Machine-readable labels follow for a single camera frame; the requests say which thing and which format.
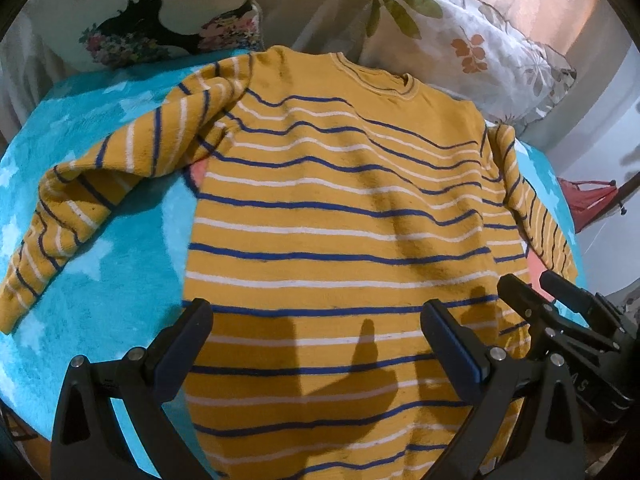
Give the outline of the red fabric on rack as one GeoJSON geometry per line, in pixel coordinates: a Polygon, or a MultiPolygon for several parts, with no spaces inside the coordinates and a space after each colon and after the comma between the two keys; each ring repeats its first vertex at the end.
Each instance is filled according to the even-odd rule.
{"type": "Polygon", "coordinates": [[[639,174],[636,172],[622,186],[618,186],[615,180],[570,181],[558,178],[558,183],[570,208],[575,232],[580,233],[612,212],[624,216],[627,213],[626,200],[639,189],[639,174]]]}

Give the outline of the white leaf print pillow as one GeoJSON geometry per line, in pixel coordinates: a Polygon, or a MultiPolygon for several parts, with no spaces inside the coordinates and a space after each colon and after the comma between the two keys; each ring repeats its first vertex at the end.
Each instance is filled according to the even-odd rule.
{"type": "Polygon", "coordinates": [[[415,76],[520,131],[545,118],[577,79],[562,54],[482,0],[372,0],[359,62],[415,76]]]}

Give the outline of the white floral cat pillow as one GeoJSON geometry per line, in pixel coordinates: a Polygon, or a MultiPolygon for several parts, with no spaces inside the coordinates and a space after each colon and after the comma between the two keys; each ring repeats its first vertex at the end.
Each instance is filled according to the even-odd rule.
{"type": "Polygon", "coordinates": [[[206,26],[248,0],[28,0],[35,33],[64,63],[94,72],[197,55],[206,26]]]}

